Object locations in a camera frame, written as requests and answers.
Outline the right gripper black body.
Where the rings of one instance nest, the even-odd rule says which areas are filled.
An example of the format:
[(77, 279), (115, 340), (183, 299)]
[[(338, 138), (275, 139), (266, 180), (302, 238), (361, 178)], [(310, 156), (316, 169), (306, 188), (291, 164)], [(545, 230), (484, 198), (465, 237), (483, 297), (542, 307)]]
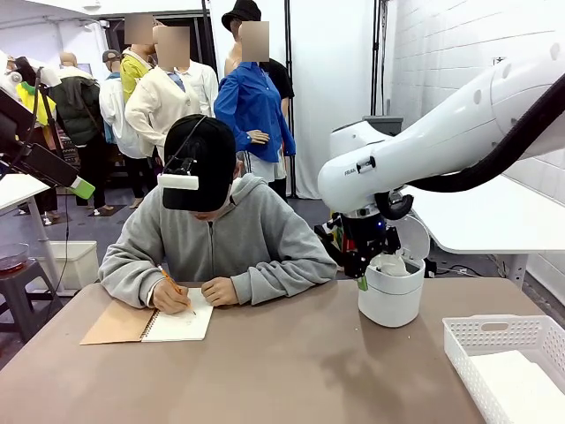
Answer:
[(364, 257), (374, 257), (383, 252), (387, 237), (387, 224), (382, 215), (350, 218), (342, 216), (343, 228), (357, 252)]

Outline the spiral notebook with brown cover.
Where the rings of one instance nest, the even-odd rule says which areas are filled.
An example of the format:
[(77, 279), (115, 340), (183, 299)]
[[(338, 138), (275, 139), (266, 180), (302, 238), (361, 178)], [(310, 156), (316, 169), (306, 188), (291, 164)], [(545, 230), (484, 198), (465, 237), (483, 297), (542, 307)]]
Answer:
[(200, 288), (190, 288), (193, 312), (165, 314), (157, 309), (137, 309), (112, 300), (81, 340), (81, 345), (201, 341), (205, 338), (214, 308)]

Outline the person's right forearm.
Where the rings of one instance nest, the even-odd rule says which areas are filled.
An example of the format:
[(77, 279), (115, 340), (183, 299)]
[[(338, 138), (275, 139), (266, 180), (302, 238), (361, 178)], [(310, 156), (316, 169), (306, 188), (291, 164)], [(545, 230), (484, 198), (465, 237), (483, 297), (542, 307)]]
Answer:
[(151, 261), (107, 255), (100, 266), (100, 278), (111, 297), (144, 308), (150, 306), (148, 296), (162, 280), (162, 273)]

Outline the person's left hand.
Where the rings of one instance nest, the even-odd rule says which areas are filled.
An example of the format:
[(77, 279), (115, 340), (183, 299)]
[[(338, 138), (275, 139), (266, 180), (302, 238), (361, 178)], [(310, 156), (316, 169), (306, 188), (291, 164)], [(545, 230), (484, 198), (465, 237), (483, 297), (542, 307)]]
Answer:
[(233, 281), (229, 277), (216, 277), (201, 286), (201, 293), (213, 307), (229, 307), (239, 303)]

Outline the yellow jacket mannequin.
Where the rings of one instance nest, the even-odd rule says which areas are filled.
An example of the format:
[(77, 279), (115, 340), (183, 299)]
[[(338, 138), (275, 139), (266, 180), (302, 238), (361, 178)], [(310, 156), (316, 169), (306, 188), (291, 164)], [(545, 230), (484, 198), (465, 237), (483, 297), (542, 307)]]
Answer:
[[(34, 111), (34, 106), (37, 106), (37, 118), (34, 124), (34, 141), (48, 150), (56, 152), (56, 143), (48, 121), (49, 114), (45, 107), (42, 94), (35, 88), (36, 71), (25, 57), (16, 58), (15, 64), (16, 70), (22, 76), (22, 81), (17, 85), (17, 94), (20, 100), (23, 105), (31, 111)], [(35, 195), (34, 198), (45, 225), (51, 225), (60, 218), (57, 212), (57, 190), (54, 187)]]

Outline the white desk with leg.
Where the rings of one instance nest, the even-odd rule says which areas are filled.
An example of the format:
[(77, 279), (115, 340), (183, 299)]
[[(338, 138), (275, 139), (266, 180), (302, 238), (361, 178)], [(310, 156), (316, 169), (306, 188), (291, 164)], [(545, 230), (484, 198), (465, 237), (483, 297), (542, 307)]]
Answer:
[(56, 270), (55, 256), (53, 254), (50, 240), (44, 230), (35, 195), (47, 191), (49, 187), (27, 174), (7, 174), (0, 179), (0, 211), (12, 208), (20, 203), (26, 203), (29, 207), (32, 222), (40, 244), (44, 263), (47, 266), (46, 273), (53, 287), (56, 287), (59, 274)]

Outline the white lidded trash bin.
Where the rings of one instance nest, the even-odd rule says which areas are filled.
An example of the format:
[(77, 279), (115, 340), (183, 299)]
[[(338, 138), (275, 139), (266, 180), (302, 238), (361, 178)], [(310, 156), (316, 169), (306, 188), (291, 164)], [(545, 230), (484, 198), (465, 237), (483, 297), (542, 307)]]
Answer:
[(408, 276), (387, 276), (369, 265), (365, 271), (367, 291), (358, 289), (358, 309), (371, 321), (387, 328), (412, 322), (419, 312), (430, 250), (426, 227), (414, 216), (394, 221), (403, 249)]

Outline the large white table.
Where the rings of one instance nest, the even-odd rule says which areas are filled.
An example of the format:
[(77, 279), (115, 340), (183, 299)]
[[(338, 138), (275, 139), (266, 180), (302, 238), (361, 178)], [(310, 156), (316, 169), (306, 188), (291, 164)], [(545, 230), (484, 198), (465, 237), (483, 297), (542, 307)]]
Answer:
[(509, 178), (459, 193), (406, 186), (412, 210), (443, 251), (503, 257), (502, 272), (520, 286), (531, 254), (565, 253), (565, 206)]

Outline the white storage box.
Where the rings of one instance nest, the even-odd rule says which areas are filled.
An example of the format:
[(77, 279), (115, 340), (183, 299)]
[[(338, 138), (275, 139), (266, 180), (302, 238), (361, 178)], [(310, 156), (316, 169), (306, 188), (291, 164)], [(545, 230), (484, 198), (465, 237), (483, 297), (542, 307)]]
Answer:
[(56, 278), (52, 284), (58, 294), (81, 290), (98, 280), (99, 261), (95, 241), (50, 241)]

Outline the grey stool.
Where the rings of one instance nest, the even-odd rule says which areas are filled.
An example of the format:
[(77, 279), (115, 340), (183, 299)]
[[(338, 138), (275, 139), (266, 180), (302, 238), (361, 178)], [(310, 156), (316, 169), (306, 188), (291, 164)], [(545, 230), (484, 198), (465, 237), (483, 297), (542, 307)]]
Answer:
[[(27, 290), (36, 278), (46, 284), (46, 291)], [(19, 333), (22, 341), (28, 342), (64, 306), (53, 289), (36, 259), (29, 259), (14, 270), (0, 271), (0, 316), (10, 313), (12, 318), (12, 322), (0, 322), (0, 332)]]

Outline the yellow shirt mannequin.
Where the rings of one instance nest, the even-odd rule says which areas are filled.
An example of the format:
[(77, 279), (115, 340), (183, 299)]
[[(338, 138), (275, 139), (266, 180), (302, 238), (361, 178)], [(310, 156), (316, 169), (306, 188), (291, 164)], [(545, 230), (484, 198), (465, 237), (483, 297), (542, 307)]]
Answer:
[(138, 82), (154, 68), (155, 45), (151, 30), (154, 17), (148, 13), (128, 15), (124, 20), (124, 43), (120, 77), (124, 102), (128, 102)]

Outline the blue shirt mannequin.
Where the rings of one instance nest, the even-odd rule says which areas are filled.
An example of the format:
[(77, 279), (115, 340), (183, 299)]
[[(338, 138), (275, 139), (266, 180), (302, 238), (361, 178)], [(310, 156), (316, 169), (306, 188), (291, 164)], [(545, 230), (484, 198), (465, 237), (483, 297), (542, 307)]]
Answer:
[(283, 99), (260, 67), (269, 59), (268, 23), (244, 21), (237, 38), (241, 59), (220, 83), (215, 117), (233, 132), (247, 172), (270, 185), (282, 183), (287, 178), (286, 158), (296, 154), (296, 144), (283, 114)]

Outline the white backdrop curtain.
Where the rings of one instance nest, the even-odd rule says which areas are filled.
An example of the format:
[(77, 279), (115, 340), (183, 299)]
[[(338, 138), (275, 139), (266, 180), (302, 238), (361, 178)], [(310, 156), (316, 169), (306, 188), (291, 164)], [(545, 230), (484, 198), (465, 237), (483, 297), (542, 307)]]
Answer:
[[(269, 26), (269, 59), (286, 67), (283, 0), (254, 1)], [(371, 113), (373, 5), (374, 0), (290, 0), (297, 194), (307, 199), (320, 196), (317, 177), (330, 158), (331, 132)], [(224, 77), (241, 59), (241, 23), (234, 19), (228, 30), (234, 44)], [(290, 198), (290, 156), (286, 167), (284, 182), (267, 183), (283, 199)]]

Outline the black t-shirt mannequin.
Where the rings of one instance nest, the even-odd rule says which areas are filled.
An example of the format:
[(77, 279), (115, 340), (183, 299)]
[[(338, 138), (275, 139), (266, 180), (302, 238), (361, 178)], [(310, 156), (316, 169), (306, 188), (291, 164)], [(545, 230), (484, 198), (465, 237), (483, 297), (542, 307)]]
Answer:
[(261, 62), (260, 67), (278, 90), (282, 99), (282, 113), (285, 117), (288, 117), (290, 101), (295, 97), (295, 94), (286, 67), (273, 58), (270, 58), (267, 62)]

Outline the black bucket hat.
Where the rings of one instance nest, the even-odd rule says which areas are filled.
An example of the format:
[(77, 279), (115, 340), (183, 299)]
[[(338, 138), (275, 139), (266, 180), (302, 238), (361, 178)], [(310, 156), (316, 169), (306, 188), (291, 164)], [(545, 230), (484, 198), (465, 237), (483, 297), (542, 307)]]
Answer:
[(261, 10), (254, 0), (236, 0), (233, 9), (223, 14), (222, 25), (231, 30), (233, 20), (261, 21)]

